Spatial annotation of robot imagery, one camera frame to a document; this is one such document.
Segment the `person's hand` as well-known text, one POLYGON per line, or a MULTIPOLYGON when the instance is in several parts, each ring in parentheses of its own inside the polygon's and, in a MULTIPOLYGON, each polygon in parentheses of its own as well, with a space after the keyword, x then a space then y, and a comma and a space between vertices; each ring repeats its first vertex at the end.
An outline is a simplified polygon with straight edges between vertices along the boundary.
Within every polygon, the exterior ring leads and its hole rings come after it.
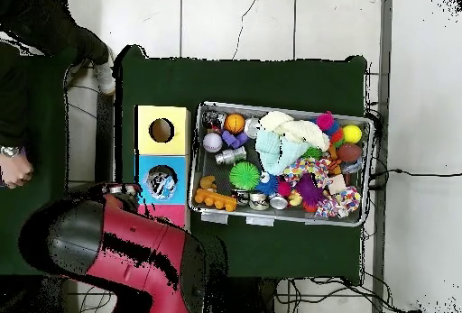
POLYGON ((1 155, 0 163, 3 183, 9 189, 21 187, 32 178, 33 166, 23 153, 11 157, 1 155))

